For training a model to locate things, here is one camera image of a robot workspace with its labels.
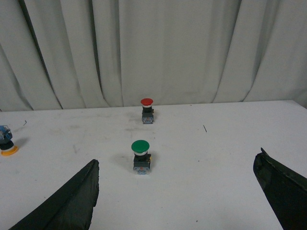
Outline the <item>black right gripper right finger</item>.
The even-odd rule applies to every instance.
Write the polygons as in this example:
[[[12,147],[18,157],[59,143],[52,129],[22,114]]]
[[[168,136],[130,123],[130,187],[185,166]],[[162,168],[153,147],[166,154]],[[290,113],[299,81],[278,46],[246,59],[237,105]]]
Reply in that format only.
[[[307,228],[307,179],[261,149],[253,172],[284,230]]]

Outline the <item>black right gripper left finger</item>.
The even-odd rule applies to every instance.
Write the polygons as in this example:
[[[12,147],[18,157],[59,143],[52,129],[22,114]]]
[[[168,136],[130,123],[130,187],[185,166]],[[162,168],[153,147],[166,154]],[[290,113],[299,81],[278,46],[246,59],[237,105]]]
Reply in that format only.
[[[88,230],[99,195],[99,161],[91,160],[12,230]]]

